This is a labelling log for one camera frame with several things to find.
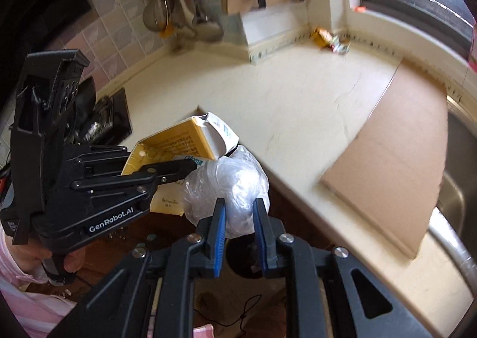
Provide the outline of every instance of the striped shirt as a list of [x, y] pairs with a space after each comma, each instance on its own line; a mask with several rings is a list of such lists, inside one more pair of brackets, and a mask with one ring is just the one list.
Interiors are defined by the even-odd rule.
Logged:
[[[26, 283], [46, 283], [47, 280], [41, 266], [31, 275], [18, 267], [10, 255], [5, 243], [5, 232], [0, 226], [0, 291], [18, 322], [32, 338], [47, 337], [76, 305], [62, 297], [32, 294], [18, 289]], [[194, 329], [194, 338], [213, 337], [211, 325]]]

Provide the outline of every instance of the black string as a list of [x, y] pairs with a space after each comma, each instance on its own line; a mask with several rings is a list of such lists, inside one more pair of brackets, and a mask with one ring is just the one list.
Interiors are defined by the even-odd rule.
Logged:
[[[253, 299], [255, 299], [255, 298], [256, 298], [257, 300], [256, 300], [250, 307], [247, 307], [247, 304], [248, 304], [250, 301], [252, 301]], [[240, 315], [240, 317], [239, 317], [235, 322], [230, 323], [229, 325], [224, 325], [223, 323], [217, 322], [216, 320], [212, 320], [212, 319], [206, 318], [205, 316], [202, 315], [202, 313], [201, 313], [199, 310], [197, 310], [197, 309], [195, 309], [195, 308], [194, 308], [194, 311], [195, 311], [196, 313], [198, 313], [198, 314], [199, 314], [202, 318], [204, 318], [206, 321], [212, 322], [212, 323], [217, 323], [218, 325], [220, 325], [220, 326], [222, 326], [222, 327], [231, 327], [231, 326], [233, 326], [235, 323], [237, 323], [238, 321], [240, 321], [240, 331], [243, 333], [243, 334], [240, 335], [240, 337], [241, 337], [242, 335], [245, 334], [245, 330], [243, 329], [243, 321], [244, 321], [245, 317], [247, 316], [247, 313], [248, 313], [250, 310], [252, 310], [252, 308], [254, 308], [254, 307], [258, 304], [258, 302], [260, 301], [260, 299], [262, 299], [262, 295], [261, 295], [261, 294], [258, 294], [258, 295], [254, 295], [254, 296], [252, 296], [252, 297], [249, 297], [249, 298], [247, 299], [247, 301], [245, 302], [245, 304], [243, 305], [242, 315]]]
[[92, 284], [89, 284], [86, 280], [84, 280], [82, 277], [79, 277], [78, 275], [76, 275], [76, 278], [80, 281], [80, 282], [83, 282], [85, 283], [88, 287], [92, 288]]

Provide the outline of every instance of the person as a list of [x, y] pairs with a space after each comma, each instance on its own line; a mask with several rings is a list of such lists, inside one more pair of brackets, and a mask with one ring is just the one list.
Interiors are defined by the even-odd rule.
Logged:
[[[76, 303], [55, 295], [20, 291], [26, 283], [46, 283], [48, 278], [41, 265], [52, 253], [38, 240], [27, 245], [12, 245], [0, 226], [0, 291], [13, 315], [32, 338], [45, 338], [53, 328], [76, 306]], [[65, 257], [64, 268], [78, 271], [84, 263], [85, 248]], [[205, 325], [194, 329], [194, 338], [213, 338], [213, 327]]]

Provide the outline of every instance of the human hand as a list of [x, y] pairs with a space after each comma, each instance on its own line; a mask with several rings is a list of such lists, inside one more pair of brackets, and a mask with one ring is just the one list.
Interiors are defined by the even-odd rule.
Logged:
[[[5, 242], [11, 257], [26, 274], [40, 266], [42, 260], [52, 256], [51, 251], [46, 249], [39, 240], [30, 238], [26, 245], [12, 245], [11, 241], [11, 237], [5, 236]], [[65, 271], [78, 271], [84, 264], [85, 255], [86, 249], [84, 247], [67, 254], [64, 258]]]

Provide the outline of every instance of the brown cardboard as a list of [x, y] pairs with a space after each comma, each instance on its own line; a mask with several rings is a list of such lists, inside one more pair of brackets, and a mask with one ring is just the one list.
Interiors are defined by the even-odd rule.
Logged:
[[403, 61], [321, 181], [414, 258], [436, 206], [446, 150], [445, 88]]

